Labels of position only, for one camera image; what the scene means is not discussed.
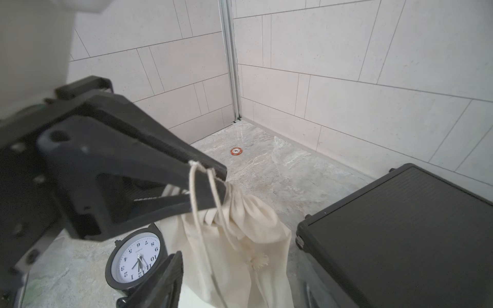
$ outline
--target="floor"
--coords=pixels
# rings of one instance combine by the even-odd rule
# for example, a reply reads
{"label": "floor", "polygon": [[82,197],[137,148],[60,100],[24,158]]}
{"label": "floor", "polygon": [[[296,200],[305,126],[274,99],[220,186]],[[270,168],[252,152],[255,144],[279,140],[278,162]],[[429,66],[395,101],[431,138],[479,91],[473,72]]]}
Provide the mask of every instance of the floor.
{"label": "floor", "polygon": [[[228,180],[271,205],[293,232],[287,274],[295,307],[303,307],[296,279],[296,226],[306,214],[315,214],[365,186],[368,179],[246,121],[193,146],[225,164]],[[233,147],[241,147],[242,154],[231,155]],[[72,240],[65,231],[60,233],[31,269],[23,307],[115,307],[121,296],[107,285],[104,274],[114,240]]]}

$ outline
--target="white cloth bag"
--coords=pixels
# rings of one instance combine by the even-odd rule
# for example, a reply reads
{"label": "white cloth bag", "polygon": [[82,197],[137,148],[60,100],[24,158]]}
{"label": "white cloth bag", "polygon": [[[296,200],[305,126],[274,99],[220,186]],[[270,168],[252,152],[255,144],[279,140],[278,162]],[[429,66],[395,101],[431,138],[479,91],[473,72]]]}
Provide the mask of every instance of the white cloth bag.
{"label": "white cloth bag", "polygon": [[291,231],[262,200],[243,195],[231,183],[225,185],[226,197],[220,207],[224,223],[217,208],[198,212],[213,274],[193,213],[160,222],[168,253],[182,252],[183,283],[217,308],[224,305],[214,286],[214,277],[228,308],[293,308],[286,276]]}

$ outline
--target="case lid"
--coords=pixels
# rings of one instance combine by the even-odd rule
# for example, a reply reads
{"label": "case lid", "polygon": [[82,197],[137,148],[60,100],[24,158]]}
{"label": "case lid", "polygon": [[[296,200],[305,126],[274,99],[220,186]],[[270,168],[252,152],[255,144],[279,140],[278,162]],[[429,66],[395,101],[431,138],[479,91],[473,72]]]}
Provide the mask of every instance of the case lid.
{"label": "case lid", "polygon": [[493,205],[406,164],[298,225],[360,307],[493,307]]}

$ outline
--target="screw hole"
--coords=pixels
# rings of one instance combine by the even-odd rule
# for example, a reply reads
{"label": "screw hole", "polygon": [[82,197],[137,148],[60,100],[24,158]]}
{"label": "screw hole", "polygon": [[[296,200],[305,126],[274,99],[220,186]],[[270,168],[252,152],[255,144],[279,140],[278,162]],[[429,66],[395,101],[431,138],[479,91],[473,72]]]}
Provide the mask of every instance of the screw hole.
{"label": "screw hole", "polygon": [[54,142],[64,142],[64,141],[69,141],[70,136],[62,131],[54,131],[50,134],[50,139]]}

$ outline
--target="white wall tile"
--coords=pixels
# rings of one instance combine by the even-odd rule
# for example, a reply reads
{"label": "white wall tile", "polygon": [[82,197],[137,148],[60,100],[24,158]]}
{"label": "white wall tile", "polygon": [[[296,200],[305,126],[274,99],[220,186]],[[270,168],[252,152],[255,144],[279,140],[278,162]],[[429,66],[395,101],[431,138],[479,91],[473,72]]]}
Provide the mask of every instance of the white wall tile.
{"label": "white wall tile", "polygon": [[151,52],[165,91],[228,72],[221,33],[154,45]]}
{"label": "white wall tile", "polygon": [[249,99],[242,97],[241,104],[242,104],[242,117],[253,120],[253,104],[254,104],[254,102],[252,102]]}
{"label": "white wall tile", "polygon": [[300,118],[305,118],[309,84],[310,75],[299,74],[298,91],[296,93],[296,110],[294,115]]}
{"label": "white wall tile", "polygon": [[243,97],[294,114],[298,73],[242,67]]}
{"label": "white wall tile", "polygon": [[457,172],[493,185],[493,130],[491,128]]}
{"label": "white wall tile", "polygon": [[163,84],[161,83],[161,78],[159,77],[156,65],[154,64],[154,59],[152,57],[150,48],[137,48],[137,52],[139,53],[139,57],[141,58],[145,74],[147,75],[147,79],[149,79],[149,83],[151,84],[154,95],[163,93]]}
{"label": "white wall tile", "polygon": [[407,0],[379,83],[493,101],[493,2]]}
{"label": "white wall tile", "polygon": [[194,36],[222,30],[217,0],[186,0]]}
{"label": "white wall tile", "polygon": [[173,0],[118,0],[99,14],[77,13],[90,56],[181,39]]}
{"label": "white wall tile", "polygon": [[306,0],[305,8],[320,6],[320,0]]}
{"label": "white wall tile", "polygon": [[170,129],[181,140],[193,143],[224,128],[221,110],[216,110]]}
{"label": "white wall tile", "polygon": [[236,0],[238,18],[305,8],[305,0]]}
{"label": "white wall tile", "polygon": [[204,90],[206,92],[209,111],[214,111],[233,103],[229,74],[204,80]]}
{"label": "white wall tile", "polygon": [[181,37],[192,37],[192,27],[190,26],[190,19],[188,18],[188,9],[186,7],[185,0],[174,0],[176,16],[178,17],[178,23],[180,25]]}
{"label": "white wall tile", "polygon": [[72,32],[72,46],[70,49],[70,55],[74,60],[89,58],[89,54],[87,53],[87,50],[82,44],[82,41],[80,40],[75,29]]}
{"label": "white wall tile", "polygon": [[193,85],[147,98],[135,105],[167,129],[200,116]]}
{"label": "white wall tile", "polygon": [[381,0],[359,81],[377,83],[405,0]]}
{"label": "white wall tile", "polygon": [[317,152],[373,178],[385,175],[390,168],[413,163],[493,201],[493,187],[490,185],[326,127],[321,129]]}
{"label": "white wall tile", "polygon": [[153,95],[135,49],[70,62],[67,83],[90,75],[109,78],[115,93],[132,102]]}
{"label": "white wall tile", "polygon": [[238,63],[262,66],[262,16],[235,19]]}
{"label": "white wall tile", "polygon": [[238,82],[240,84],[240,96],[243,96],[243,68],[238,64]]}
{"label": "white wall tile", "polygon": [[221,112],[222,112],[222,120],[224,122],[225,127],[230,125],[235,120],[233,105],[228,105],[226,107],[221,108]]}
{"label": "white wall tile", "polygon": [[271,23],[272,15],[262,15],[263,67],[271,67]]}
{"label": "white wall tile", "polygon": [[237,14],[236,14],[236,0],[231,0],[231,10],[233,11],[233,18],[237,18]]}
{"label": "white wall tile", "polygon": [[195,94],[197,94],[197,100],[199,101],[200,113],[202,115],[209,113],[209,105],[207,104],[206,92],[204,91],[203,82],[197,82],[193,85],[195,87]]}
{"label": "white wall tile", "polygon": [[454,171],[493,125],[493,103],[472,101],[430,163]]}
{"label": "white wall tile", "polygon": [[305,119],[428,161],[469,100],[311,76]]}
{"label": "white wall tile", "polygon": [[255,122],[312,150],[317,148],[320,125],[279,110],[253,103]]}
{"label": "white wall tile", "polygon": [[357,80],[378,4],[363,1],[272,15],[271,67]]}

